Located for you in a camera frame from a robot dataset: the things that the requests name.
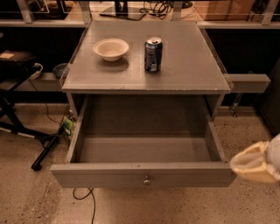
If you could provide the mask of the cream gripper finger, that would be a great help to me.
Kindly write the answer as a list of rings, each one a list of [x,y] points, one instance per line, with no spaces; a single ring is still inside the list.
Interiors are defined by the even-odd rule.
[[[234,168],[234,172],[241,178],[248,181],[275,183],[277,182],[276,174],[267,166],[261,166],[251,169]]]
[[[269,141],[250,145],[236,154],[230,161],[231,168],[256,168],[266,161],[266,149]]]

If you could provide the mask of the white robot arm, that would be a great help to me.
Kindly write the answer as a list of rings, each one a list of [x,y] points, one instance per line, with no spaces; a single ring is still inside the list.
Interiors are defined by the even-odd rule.
[[[231,170],[240,178],[262,182],[280,181],[280,134],[271,141],[250,145],[230,161]]]

